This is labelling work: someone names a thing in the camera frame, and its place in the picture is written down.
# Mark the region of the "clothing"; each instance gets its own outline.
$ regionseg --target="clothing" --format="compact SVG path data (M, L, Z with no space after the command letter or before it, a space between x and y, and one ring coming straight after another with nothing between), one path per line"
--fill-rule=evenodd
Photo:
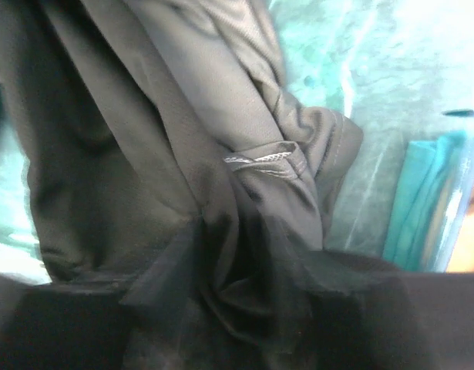
M121 0L0 0L0 76L54 280L27 287L0 277L0 369L120 370L134 328L147 342L133 338L138 351L124 365L134 368L474 365L474 300L464 302L474 280L436 278L434 288L289 234L290 214L268 213L241 174L258 167L249 181L296 207L281 194L310 190L305 176L259 166L271 160L271 171L288 174L306 157L301 144L247 148L237 168ZM326 140L321 173L341 172L340 137ZM441 285L449 304L429 294ZM449 324L442 338L435 309ZM470 345L450 346L453 312L464 314L456 339Z
M408 145L398 181L383 257L417 271L435 206L466 139L464 132L445 134L435 142Z
M303 107L285 90L283 58L264 1L125 3L259 210L279 219L307 248L320 250L361 130L340 113Z

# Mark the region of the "wrinkled fabric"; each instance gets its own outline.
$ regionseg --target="wrinkled fabric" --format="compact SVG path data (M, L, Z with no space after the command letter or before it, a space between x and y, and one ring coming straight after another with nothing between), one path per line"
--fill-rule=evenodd
M422 268L424 246L442 189L467 140L454 131L436 141L412 141L396 190L383 258L409 271Z
M255 162L232 167L259 210L279 219L286 232L308 248L321 249L342 178L360 147L361 131L340 113L305 108L286 92L281 50L265 3L125 3L205 127L230 152L225 160ZM290 145L291 151L281 150ZM289 170L275 169L287 164Z
M171 276L181 254L170 254L167 243L201 219L202 241L192 246L197 268L184 280L187 299L227 341L221 354L267 358L293 357L312 319L308 291L349 294L370 282L321 254L309 256L307 243L320 247L320 239L290 236L276 210L259 211L124 2L0 2L0 76L29 158L31 212L55 283L97 281L118 265L135 274L158 258L155 275ZM340 137L323 139L339 152ZM282 141L263 141L270 153L261 145L244 154L293 170L293 181L262 171L258 180L277 200L289 189L307 193L302 202L311 209L304 214L314 213L313 176L299 166L304 152ZM272 160L275 150L288 151L290 160ZM172 257L163 263L166 254ZM127 268L131 260L137 264ZM187 315L187 325L197 319Z

